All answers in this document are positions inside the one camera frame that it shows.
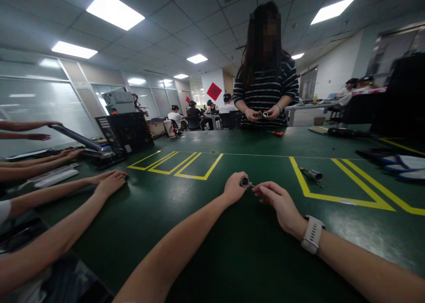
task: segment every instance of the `green workbench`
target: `green workbench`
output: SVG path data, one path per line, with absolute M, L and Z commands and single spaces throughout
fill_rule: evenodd
M 425 277 L 424 185 L 399 181 L 354 152 L 389 146 L 374 141 L 331 138 L 307 127 L 288 128 L 284 137 L 218 130 L 159 138 L 151 150 L 117 165 L 128 172 L 128 184 L 109 198 L 72 250 L 116 294 L 168 231 L 217 197 L 233 172 L 245 171 L 253 184 L 271 180 L 286 188 L 300 213 L 319 218 L 329 231 Z M 306 180 L 297 165 L 323 173 L 324 188 Z M 85 164 L 80 168 L 79 178 L 97 173 Z M 54 225 L 93 189 L 37 212 Z M 275 211 L 248 190 L 219 218 L 167 301 L 307 299 L 364 301 L 284 233 Z

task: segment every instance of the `black and white striped top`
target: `black and white striped top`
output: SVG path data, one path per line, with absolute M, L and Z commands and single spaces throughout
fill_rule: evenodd
M 233 88 L 233 103 L 244 100 L 246 105 L 254 111 L 267 111 L 277 104 L 284 95 L 292 97 L 294 105 L 299 102 L 298 79 L 295 61 L 282 55 L 282 73 L 276 77 L 275 70 L 255 71 L 249 90 L 243 87 L 241 79 L 242 68 L 239 69 Z M 249 128 L 277 128 L 287 127 L 285 112 L 282 112 L 276 119 L 261 119 L 251 122 L 244 115 L 242 125 Z

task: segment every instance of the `office room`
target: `office room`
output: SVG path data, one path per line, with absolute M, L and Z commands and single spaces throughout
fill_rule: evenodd
M 0 302 L 424 302 L 424 1 L 0 0 Z

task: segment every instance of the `watch strap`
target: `watch strap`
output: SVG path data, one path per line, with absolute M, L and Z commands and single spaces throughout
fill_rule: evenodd
M 316 254 L 319 249 L 320 237 L 322 235 L 322 229 L 325 225 L 322 221 L 312 216 L 306 216 L 309 220 L 307 230 L 305 231 L 304 238 L 301 241 L 301 246 L 311 254 Z

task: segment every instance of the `red diamond sign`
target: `red diamond sign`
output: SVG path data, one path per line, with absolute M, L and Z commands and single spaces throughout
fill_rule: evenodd
M 212 83 L 208 89 L 207 94 L 209 95 L 209 97 L 216 101 L 221 92 L 222 90 L 217 85 Z

